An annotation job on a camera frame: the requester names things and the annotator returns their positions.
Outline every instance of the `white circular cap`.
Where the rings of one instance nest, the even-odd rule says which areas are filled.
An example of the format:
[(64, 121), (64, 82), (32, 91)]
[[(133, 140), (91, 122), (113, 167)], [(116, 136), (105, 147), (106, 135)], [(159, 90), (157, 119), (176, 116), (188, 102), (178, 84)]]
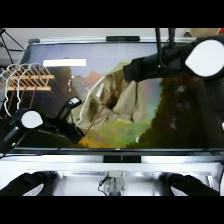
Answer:
[(224, 66), (224, 46), (217, 40), (205, 40), (194, 48), (185, 64), (199, 76), (215, 75)]
[(28, 111), (23, 114), (21, 122), (26, 128), (36, 128), (43, 124), (43, 120), (36, 111)]

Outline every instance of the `garment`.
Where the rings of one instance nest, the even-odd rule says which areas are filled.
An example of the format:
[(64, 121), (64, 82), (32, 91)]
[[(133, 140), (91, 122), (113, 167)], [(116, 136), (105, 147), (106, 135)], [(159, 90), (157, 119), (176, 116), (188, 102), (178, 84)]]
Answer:
[(124, 79), (123, 66), (119, 63), (110, 73), (102, 77), (89, 91), (84, 103), (72, 110), (69, 122), (82, 130), (98, 129), (103, 123), (117, 119), (137, 122), (143, 108), (138, 96), (138, 83)]

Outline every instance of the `cloth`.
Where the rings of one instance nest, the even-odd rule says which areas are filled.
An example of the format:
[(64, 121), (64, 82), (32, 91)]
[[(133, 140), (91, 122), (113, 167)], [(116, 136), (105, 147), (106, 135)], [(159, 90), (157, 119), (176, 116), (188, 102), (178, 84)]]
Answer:
[(94, 123), (91, 129), (96, 130), (103, 123), (117, 119), (140, 120), (143, 103), (138, 96), (139, 83), (129, 83), (124, 79), (123, 66), (128, 63), (119, 63), (102, 77), (88, 92), (84, 103), (72, 110), (72, 118), (70, 116), (68, 121), (73, 121), (82, 130), (87, 130)]

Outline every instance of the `white wall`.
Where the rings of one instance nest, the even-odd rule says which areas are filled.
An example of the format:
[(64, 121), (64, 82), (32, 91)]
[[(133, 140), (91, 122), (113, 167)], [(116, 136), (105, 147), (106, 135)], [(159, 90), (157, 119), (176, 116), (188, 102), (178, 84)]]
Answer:
[[(180, 37), (187, 28), (177, 28), (176, 36)], [(51, 37), (74, 37), (74, 36), (148, 36), (154, 37), (154, 28), (6, 28), (6, 31), (18, 41), (23, 47), (29, 39), (51, 38)], [(168, 36), (168, 29), (161, 28), (161, 36)], [(3, 34), (6, 45), (10, 49), (20, 49), (6, 34)], [(12, 58), (17, 62), (21, 53), (10, 52)], [(8, 65), (10, 60), (4, 48), (0, 48), (0, 64)]]

